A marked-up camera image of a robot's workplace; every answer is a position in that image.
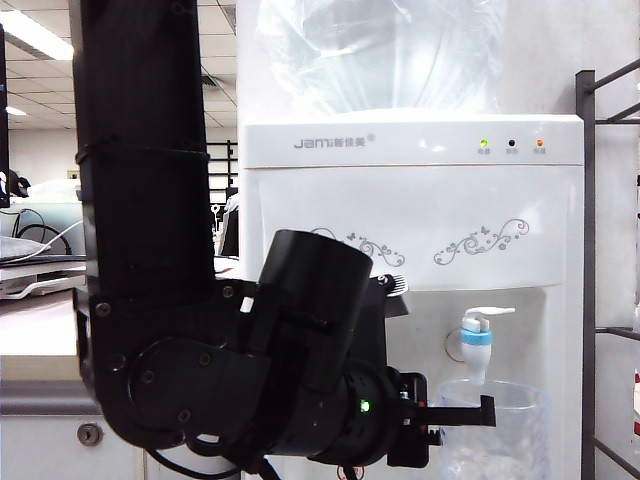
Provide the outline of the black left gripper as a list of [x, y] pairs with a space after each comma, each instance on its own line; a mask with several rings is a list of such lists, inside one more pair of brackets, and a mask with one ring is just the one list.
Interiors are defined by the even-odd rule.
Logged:
[[387, 465], [414, 469], [425, 468], [429, 463], [429, 447], [440, 446], [440, 434], [427, 425], [439, 426], [496, 426], [495, 402], [492, 396], [481, 395], [478, 407], [428, 406], [428, 383], [418, 372], [401, 373], [388, 370], [392, 384], [403, 397], [415, 406], [423, 408], [423, 424], [417, 420], [401, 420], [398, 434], [387, 453]]

